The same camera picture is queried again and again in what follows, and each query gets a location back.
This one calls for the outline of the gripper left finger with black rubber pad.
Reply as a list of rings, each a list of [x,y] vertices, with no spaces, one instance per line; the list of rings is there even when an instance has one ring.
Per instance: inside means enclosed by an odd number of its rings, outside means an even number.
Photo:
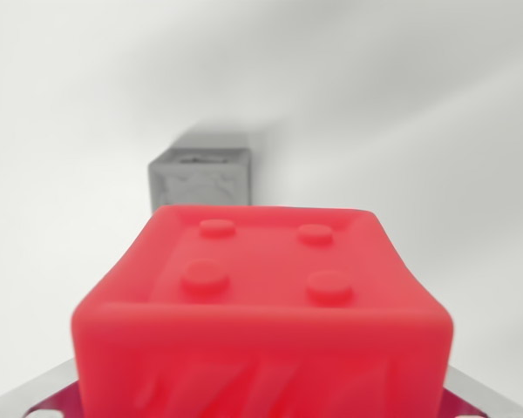
[[[0,417],[83,417],[75,360],[0,396]]]

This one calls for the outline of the gripper right finger with black rubber pad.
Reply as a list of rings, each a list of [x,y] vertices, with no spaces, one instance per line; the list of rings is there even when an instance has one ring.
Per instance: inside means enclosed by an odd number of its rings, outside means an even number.
[[[449,366],[438,417],[523,418],[523,407]]]

